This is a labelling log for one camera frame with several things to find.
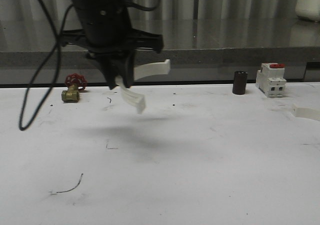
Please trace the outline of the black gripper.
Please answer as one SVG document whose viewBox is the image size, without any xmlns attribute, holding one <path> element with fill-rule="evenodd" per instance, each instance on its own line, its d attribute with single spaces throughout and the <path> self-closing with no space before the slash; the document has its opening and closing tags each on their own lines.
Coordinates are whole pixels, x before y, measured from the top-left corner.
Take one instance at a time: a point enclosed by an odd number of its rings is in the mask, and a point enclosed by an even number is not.
<svg viewBox="0 0 320 225">
<path fill-rule="evenodd" d="M 136 49 L 160 53 L 164 47 L 163 36 L 132 27 L 128 9 L 120 7 L 75 7 L 81 29 L 64 30 L 60 44 L 75 45 L 98 54 L 123 52 L 118 65 L 119 75 L 126 88 L 134 83 Z M 117 67 L 107 56 L 95 58 L 96 67 L 102 73 L 110 90 L 113 90 L 118 75 Z"/>
</svg>

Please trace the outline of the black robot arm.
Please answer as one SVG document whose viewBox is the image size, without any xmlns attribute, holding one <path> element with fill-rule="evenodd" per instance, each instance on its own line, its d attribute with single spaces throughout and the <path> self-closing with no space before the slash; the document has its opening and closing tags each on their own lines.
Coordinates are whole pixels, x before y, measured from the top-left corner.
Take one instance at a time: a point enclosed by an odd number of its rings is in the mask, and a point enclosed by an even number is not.
<svg viewBox="0 0 320 225">
<path fill-rule="evenodd" d="M 134 83 L 136 51 L 152 50 L 160 53 L 164 47 L 163 36 L 132 27 L 129 8 L 150 12 L 133 0 L 71 0 L 81 28 L 65 30 L 61 45 L 75 45 L 87 50 L 86 57 L 98 63 L 110 89 L 116 87 L 116 78 L 124 86 Z"/>
</svg>

